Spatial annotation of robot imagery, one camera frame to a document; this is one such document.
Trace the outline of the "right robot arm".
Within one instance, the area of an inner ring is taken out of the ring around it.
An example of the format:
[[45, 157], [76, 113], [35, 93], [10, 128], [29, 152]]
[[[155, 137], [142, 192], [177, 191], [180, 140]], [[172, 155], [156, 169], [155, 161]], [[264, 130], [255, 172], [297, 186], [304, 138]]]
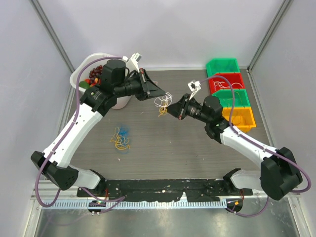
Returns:
[[200, 104], [189, 94], [167, 107], [167, 112], [179, 120], [190, 116], [204, 122], [210, 139], [238, 151], [259, 167], [258, 171], [239, 168], [231, 171], [228, 180], [223, 182], [225, 193], [234, 195], [240, 189], [254, 189], [280, 200], [294, 191], [303, 178], [293, 153], [286, 147], [276, 149], [246, 135], [230, 124], [222, 111], [217, 97], [207, 96]]

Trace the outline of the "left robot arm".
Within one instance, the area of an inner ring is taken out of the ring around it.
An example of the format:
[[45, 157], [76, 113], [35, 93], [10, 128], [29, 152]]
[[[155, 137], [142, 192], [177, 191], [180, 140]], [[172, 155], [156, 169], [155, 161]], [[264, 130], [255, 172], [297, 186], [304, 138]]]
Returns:
[[121, 97], [134, 95], [144, 101], [165, 95], [135, 60], [121, 57], [96, 59], [82, 68], [106, 61], [100, 82], [87, 89], [77, 101], [77, 109], [58, 137], [43, 151], [35, 151], [31, 161], [48, 180], [61, 190], [82, 186], [94, 197], [105, 191], [101, 176], [93, 170], [83, 170], [70, 165], [71, 159], [89, 131], [117, 104]]

